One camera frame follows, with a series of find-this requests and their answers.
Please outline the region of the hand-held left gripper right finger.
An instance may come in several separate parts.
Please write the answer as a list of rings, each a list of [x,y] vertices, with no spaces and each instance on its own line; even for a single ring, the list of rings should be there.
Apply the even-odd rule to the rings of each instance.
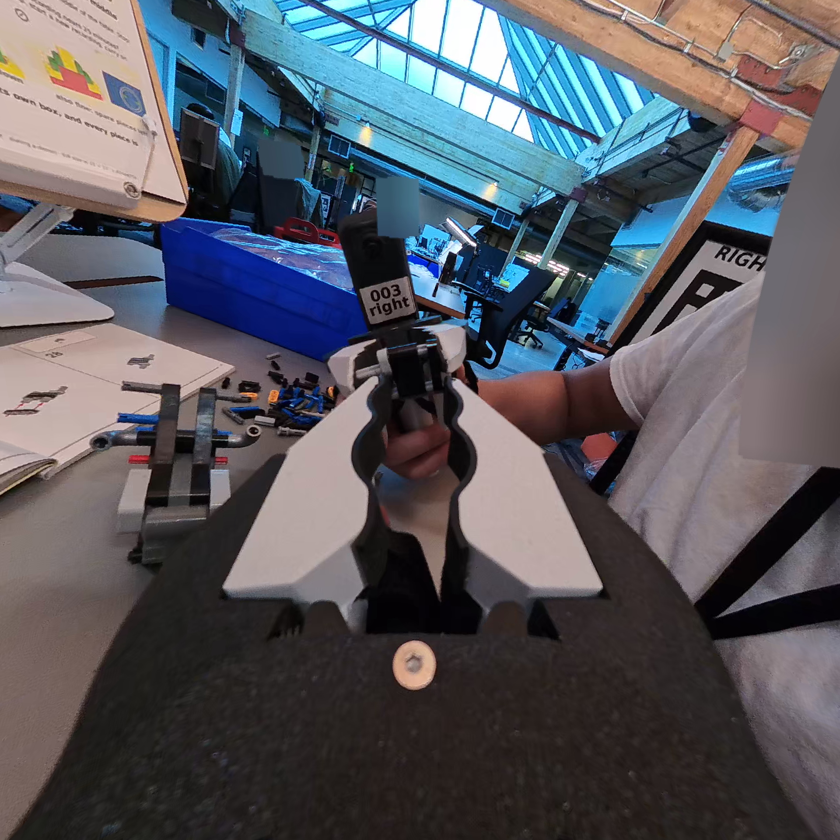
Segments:
[[[458,380],[446,384],[448,506],[443,601],[452,623],[502,603],[590,599],[603,582],[543,449]]]

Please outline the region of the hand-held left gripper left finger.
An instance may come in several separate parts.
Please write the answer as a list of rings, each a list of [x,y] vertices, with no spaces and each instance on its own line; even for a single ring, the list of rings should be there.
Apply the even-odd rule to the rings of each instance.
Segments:
[[[372,377],[283,459],[224,582],[229,599],[335,604],[365,620],[383,576],[387,526],[375,472],[385,455],[387,378]]]

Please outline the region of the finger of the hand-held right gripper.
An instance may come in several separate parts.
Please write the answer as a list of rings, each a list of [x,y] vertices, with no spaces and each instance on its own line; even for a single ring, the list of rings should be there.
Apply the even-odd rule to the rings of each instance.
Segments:
[[[463,367],[466,355],[465,328],[452,323],[434,325],[434,382],[455,375]]]
[[[334,353],[328,367],[342,396],[371,384],[376,389],[387,378],[387,350],[381,344],[350,344]]]

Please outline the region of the pile of small lego pins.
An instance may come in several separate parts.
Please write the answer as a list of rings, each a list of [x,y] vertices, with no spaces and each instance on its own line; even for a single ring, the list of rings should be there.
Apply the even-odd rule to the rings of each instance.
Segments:
[[[281,437],[299,438],[326,419],[340,391],[326,376],[292,368],[279,351],[265,357],[260,376],[223,378],[217,389],[220,412],[237,425],[255,425]]]

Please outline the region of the partly built lego truck chassis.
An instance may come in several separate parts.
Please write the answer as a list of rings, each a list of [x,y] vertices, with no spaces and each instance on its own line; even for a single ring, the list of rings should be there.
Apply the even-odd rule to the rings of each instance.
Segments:
[[[194,428],[179,428],[181,387],[124,381],[124,392],[159,396],[156,415],[120,414],[128,430],[101,432],[90,440],[95,451],[115,447],[149,449],[143,464],[129,471],[118,505],[118,531],[134,533],[133,564],[158,566],[176,543],[199,528],[230,497],[225,457],[219,449],[244,448],[259,440],[257,425],[233,434],[215,427],[217,392],[198,392]]]

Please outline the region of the person's right forearm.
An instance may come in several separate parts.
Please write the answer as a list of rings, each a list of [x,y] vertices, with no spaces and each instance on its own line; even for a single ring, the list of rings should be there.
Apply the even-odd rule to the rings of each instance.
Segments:
[[[573,371],[535,371],[479,380],[482,400],[538,445],[567,438],[637,431],[619,402],[611,360]]]

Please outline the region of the person's right hand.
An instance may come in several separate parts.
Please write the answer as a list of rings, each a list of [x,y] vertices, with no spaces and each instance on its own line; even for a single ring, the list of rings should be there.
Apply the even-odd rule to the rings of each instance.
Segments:
[[[638,424],[617,397],[610,374],[610,363],[597,364],[574,374],[571,385],[560,375],[556,388],[554,374],[549,374],[549,440],[553,440],[556,396],[560,404],[560,434],[568,427],[572,435],[627,431]],[[433,422],[411,432],[400,432],[395,423],[388,427],[385,466],[408,479],[434,476],[447,465],[452,429],[446,422]]]

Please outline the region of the black office chair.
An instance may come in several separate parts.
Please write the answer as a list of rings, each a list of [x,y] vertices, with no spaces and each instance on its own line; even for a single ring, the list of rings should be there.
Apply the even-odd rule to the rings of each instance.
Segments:
[[[480,305],[479,327],[465,327],[466,360],[488,370],[498,367],[513,330],[524,320],[532,304],[550,288],[554,279],[551,270],[531,267],[514,288],[500,296],[464,287],[467,309],[476,303]]]
[[[523,346],[527,346],[530,341],[537,350],[542,350],[543,341],[540,334],[546,333],[550,329],[549,320],[568,324],[570,322],[569,318],[573,315],[574,305],[570,297],[562,297],[551,308],[542,303],[534,302],[527,310],[518,328],[515,340],[517,342],[521,340]]]

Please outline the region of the clear plastic bag bundle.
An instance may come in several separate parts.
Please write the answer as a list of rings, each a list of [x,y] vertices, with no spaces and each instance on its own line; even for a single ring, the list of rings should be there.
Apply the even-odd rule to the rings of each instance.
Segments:
[[[341,248],[328,245],[303,244],[268,235],[255,234],[233,226],[222,227],[212,237],[239,251],[269,259],[296,270],[308,277],[323,280],[347,291],[354,289],[346,259]]]

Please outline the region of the red chair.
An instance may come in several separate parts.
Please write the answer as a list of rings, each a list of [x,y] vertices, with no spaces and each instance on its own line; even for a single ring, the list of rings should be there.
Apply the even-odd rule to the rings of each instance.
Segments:
[[[333,249],[342,249],[339,237],[330,230],[317,227],[315,224],[298,217],[288,217],[286,221],[272,229],[277,238],[303,245],[320,245]]]

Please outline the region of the blue plastic bin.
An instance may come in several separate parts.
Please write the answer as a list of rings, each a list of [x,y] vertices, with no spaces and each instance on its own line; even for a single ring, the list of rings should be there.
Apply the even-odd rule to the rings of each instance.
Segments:
[[[212,237],[229,226],[182,217],[160,227],[170,305],[317,360],[368,331],[354,290]]]

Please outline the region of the person's white shirt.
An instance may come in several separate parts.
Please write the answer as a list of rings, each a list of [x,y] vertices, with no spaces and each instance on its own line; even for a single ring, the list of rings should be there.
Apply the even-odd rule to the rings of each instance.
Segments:
[[[695,602],[816,467],[739,454],[742,380],[763,277],[617,351],[640,425],[610,505]],[[819,838],[839,836],[838,623],[717,642],[759,746]]]

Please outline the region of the white instruction booklet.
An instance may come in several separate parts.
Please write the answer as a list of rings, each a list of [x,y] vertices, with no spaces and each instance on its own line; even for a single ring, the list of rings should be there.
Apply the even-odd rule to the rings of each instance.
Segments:
[[[212,359],[110,323],[1,349],[2,492],[47,479],[91,453],[90,440],[123,431],[118,415],[154,414],[160,397],[124,382],[171,383],[181,400],[235,372]]]

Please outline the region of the black framed white sign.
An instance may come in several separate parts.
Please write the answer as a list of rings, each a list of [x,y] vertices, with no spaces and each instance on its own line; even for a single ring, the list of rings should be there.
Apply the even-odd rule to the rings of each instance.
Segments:
[[[609,355],[661,332],[674,322],[763,277],[772,237],[703,222],[656,288],[611,342]]]

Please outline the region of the white document stand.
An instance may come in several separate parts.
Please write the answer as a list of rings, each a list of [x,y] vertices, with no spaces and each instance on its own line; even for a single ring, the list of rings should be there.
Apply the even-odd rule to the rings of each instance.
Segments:
[[[15,329],[111,320],[110,307],[19,262],[72,207],[37,203],[1,238],[1,327]]]

